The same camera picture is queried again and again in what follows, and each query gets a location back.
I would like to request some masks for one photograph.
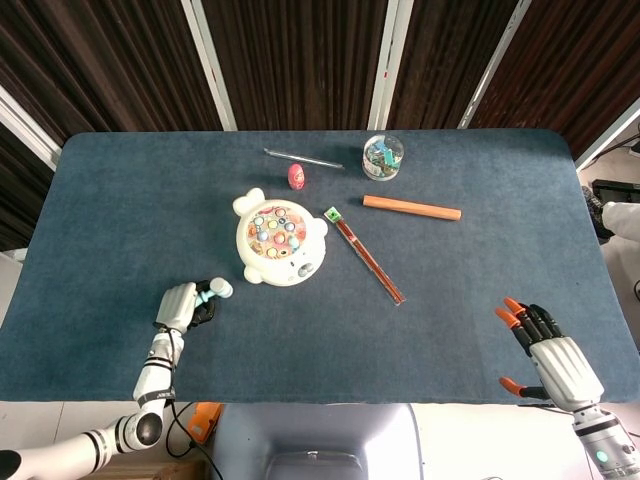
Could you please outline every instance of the dark blue table cover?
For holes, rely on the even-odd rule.
[[[505,295],[547,307],[609,401],[639,398],[640,363],[565,142],[543,130],[398,131],[399,175],[362,172],[372,132],[92,133],[65,145],[0,329],[0,399],[131,398],[164,291],[223,276],[235,294],[185,336],[179,400],[514,403],[536,384],[495,317]],[[263,147],[345,164],[305,166]],[[231,202],[250,187],[315,215],[334,205],[407,301],[396,307],[330,226],[292,288],[251,285]],[[362,207],[362,195],[458,207],[460,222]]]

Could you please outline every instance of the orange object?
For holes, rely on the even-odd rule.
[[[425,217],[442,218],[444,220],[458,221],[462,217],[462,210],[457,208],[436,207],[424,203],[405,202],[394,198],[374,197],[365,195],[362,199],[365,207],[382,208],[384,210],[394,210],[396,212],[413,213]]]
[[[522,385],[518,385],[516,382],[514,382],[513,380],[511,380],[509,377],[500,377],[500,385],[502,385],[504,387],[504,389],[517,396],[517,397],[521,397],[522,395],[520,394],[522,392],[522,389],[524,388]]]
[[[514,317],[512,313],[507,312],[505,309],[498,307],[495,309],[495,312],[496,315],[498,315],[510,329],[520,326],[520,320]]]
[[[524,307],[511,297],[505,297],[504,304],[511,310],[514,315],[520,315],[524,312]]]
[[[187,430],[193,439],[201,445],[204,445],[213,432],[224,404],[213,402],[196,403],[196,411],[191,416]]]

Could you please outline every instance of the robotic hand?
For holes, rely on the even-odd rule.
[[[213,318],[216,297],[232,293],[222,278],[167,290],[154,322],[158,333],[133,392],[140,410],[106,429],[84,432],[50,447],[0,451],[0,480],[73,480],[104,467],[113,455],[155,445],[162,435],[162,411],[175,398],[172,380],[184,348],[182,335]]]
[[[598,405],[604,387],[580,347],[543,308],[512,298],[504,303],[510,312],[496,308],[496,314],[531,358],[542,386],[524,387],[508,377],[500,384],[514,395],[550,399],[572,413],[573,430],[605,479],[640,480],[638,449],[618,418]]]

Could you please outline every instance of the floor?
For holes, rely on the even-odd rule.
[[[636,129],[636,125],[631,125],[618,140],[635,133]],[[579,177],[583,185],[589,185],[596,178],[640,183],[640,159],[620,149],[602,157]],[[640,245],[614,237],[602,247],[602,254],[640,346],[640,302],[631,290],[640,278]],[[2,278],[4,285],[9,285],[9,280],[17,280],[20,273],[15,264],[7,268]],[[607,404],[606,408],[621,418],[627,430],[640,433],[640,403]],[[107,426],[135,410],[134,402],[0,402],[0,450],[61,442],[84,430]],[[420,429],[425,479],[600,478],[573,434],[569,416],[508,405],[426,404],[414,405],[414,410]],[[176,451],[186,445],[180,431],[172,432],[170,444]],[[169,461],[171,458],[162,440],[149,451],[117,457],[113,462],[159,464]]]

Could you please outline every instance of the pink egg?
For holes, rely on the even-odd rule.
[[[299,163],[294,163],[289,167],[287,178],[289,180],[289,186],[293,190],[301,190],[302,187],[304,187],[304,172]]]

